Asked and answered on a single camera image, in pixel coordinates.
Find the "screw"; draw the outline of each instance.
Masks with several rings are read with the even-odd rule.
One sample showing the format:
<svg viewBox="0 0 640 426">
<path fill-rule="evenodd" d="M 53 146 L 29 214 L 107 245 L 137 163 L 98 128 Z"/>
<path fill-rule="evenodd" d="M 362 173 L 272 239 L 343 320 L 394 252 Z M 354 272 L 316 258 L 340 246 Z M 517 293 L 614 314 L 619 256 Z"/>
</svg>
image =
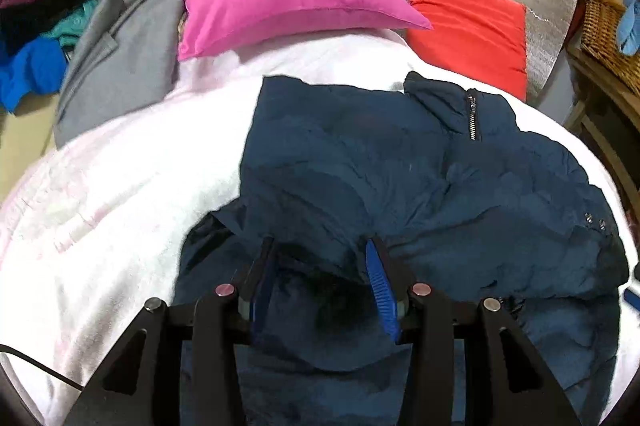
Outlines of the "screw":
<svg viewBox="0 0 640 426">
<path fill-rule="evenodd" d="M 411 290 L 417 296 L 428 296 L 431 294 L 431 287 L 429 287 L 425 283 L 414 283 L 414 286 L 411 287 Z"/>
<path fill-rule="evenodd" d="M 484 308 L 491 312 L 497 312 L 500 310 L 500 302 L 495 298 L 487 298 L 484 300 Z"/>
<path fill-rule="evenodd" d="M 153 312 L 155 310 L 158 310 L 163 303 L 164 302 L 160 298 L 149 298 L 147 301 L 145 301 L 145 309 L 149 312 Z"/>
<path fill-rule="evenodd" d="M 218 296 L 231 296 L 234 292 L 236 292 L 236 288 L 230 283 L 222 283 L 216 287 Z"/>
</svg>

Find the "metal zipper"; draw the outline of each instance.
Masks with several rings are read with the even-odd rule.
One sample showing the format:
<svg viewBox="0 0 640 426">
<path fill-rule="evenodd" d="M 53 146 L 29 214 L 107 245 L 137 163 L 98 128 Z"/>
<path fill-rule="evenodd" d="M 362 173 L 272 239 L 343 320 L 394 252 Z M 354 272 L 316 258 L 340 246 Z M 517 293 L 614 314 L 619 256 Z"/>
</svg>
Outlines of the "metal zipper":
<svg viewBox="0 0 640 426">
<path fill-rule="evenodd" d="M 469 136 L 472 141 L 475 141 L 477 138 L 476 133 L 476 110 L 478 109 L 478 105 L 476 103 L 476 98 L 468 94 L 466 96 L 466 100 L 469 103 Z"/>
</svg>

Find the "gray garment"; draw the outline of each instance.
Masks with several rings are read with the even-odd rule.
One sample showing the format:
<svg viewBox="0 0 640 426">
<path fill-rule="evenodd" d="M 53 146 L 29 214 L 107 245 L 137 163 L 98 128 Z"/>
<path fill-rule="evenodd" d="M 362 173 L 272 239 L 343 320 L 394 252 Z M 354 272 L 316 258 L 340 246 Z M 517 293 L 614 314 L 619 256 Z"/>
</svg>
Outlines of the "gray garment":
<svg viewBox="0 0 640 426">
<path fill-rule="evenodd" d="M 167 95 L 177 70 L 183 13 L 183 0 L 98 0 L 60 90 L 58 148 Z"/>
</svg>

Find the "orange-red cushion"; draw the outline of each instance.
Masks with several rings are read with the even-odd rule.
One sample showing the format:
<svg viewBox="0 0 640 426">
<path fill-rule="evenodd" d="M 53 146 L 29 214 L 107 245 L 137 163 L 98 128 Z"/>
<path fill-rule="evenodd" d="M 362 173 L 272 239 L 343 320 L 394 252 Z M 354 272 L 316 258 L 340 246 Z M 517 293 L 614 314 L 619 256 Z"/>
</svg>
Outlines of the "orange-red cushion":
<svg viewBox="0 0 640 426">
<path fill-rule="evenodd" d="M 409 29 L 420 58 L 496 86 L 524 101 L 527 91 L 525 12 L 513 0 L 409 0 L 433 30 Z"/>
</svg>

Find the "pink and white bedding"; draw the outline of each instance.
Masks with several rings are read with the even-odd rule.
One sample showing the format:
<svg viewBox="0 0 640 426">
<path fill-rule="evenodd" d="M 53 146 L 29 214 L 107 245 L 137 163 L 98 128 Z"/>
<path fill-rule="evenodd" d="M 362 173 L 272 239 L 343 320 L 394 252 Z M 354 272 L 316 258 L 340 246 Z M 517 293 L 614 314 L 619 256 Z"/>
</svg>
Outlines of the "pink and white bedding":
<svg viewBox="0 0 640 426">
<path fill-rule="evenodd" d="M 421 61 L 388 30 L 297 35 L 180 64 L 160 104 L 81 135 L 33 166 L 0 208 L 0 343 L 85 384 L 151 297 L 171 302 L 182 240 L 238 196 L 239 164 L 263 76 L 401 90 L 409 70 L 503 94 L 521 130 L 569 149 L 609 202 L 630 267 L 638 262 L 610 175 L 586 146 L 513 96 Z M 610 407 L 640 359 L 640 320 L 622 303 Z M 47 426 L 78 392 L 1 356 Z"/>
</svg>

